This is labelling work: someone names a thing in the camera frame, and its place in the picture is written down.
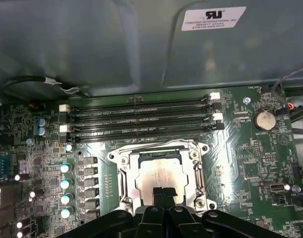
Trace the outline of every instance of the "usb port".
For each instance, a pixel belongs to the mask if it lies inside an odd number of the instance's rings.
[[[265,190],[269,190],[271,192],[284,192],[287,189],[290,189],[288,185],[286,187],[285,184],[282,182],[267,182],[263,184],[263,187]]]

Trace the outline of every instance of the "motherboard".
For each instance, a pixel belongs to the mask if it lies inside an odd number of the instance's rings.
[[[0,237],[134,214],[155,186],[199,215],[303,237],[302,179],[289,109],[268,86],[0,107]]]

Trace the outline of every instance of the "cpu socket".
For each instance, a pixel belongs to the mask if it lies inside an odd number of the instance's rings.
[[[207,199],[202,171],[202,156],[209,146],[193,140],[127,145],[108,154],[117,164],[120,193],[119,209],[132,214],[141,206],[152,205],[154,187],[173,187],[177,205],[196,213],[216,209]]]

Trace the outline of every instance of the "wire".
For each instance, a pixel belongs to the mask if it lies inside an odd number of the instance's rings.
[[[290,114],[291,123],[303,119],[303,106],[296,108],[296,111]]]
[[[287,103],[290,111],[292,111],[293,109],[295,109],[295,105],[293,105],[292,103]]]
[[[288,104],[288,102],[283,98],[281,97],[279,94],[276,93],[276,88],[282,84],[286,79],[288,78],[291,78],[292,76],[294,76],[295,74],[297,73],[300,73],[303,71],[303,68],[301,69],[298,69],[296,71],[293,71],[285,76],[283,76],[282,78],[280,78],[272,87],[271,87],[271,95],[273,97],[275,97],[276,99],[278,99],[279,102],[283,103],[283,104]]]
[[[303,129],[292,128],[293,134],[303,135]]]
[[[17,77],[8,79],[4,84],[2,84],[0,86],[0,97],[6,97],[6,98],[10,97],[10,98],[18,99],[17,97],[8,95],[6,91],[12,85],[15,85],[18,83],[25,83],[25,82],[46,83],[46,84],[50,84],[50,85],[59,87],[66,94],[76,94],[80,97],[89,97],[87,94],[82,93],[78,87],[73,87],[66,83],[58,82],[52,78],[48,78],[48,77],[44,77],[44,76],[33,76],[33,75],[17,76]]]

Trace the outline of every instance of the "sticker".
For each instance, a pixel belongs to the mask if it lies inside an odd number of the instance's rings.
[[[245,10],[245,6],[188,10],[184,15],[182,31],[232,28]]]

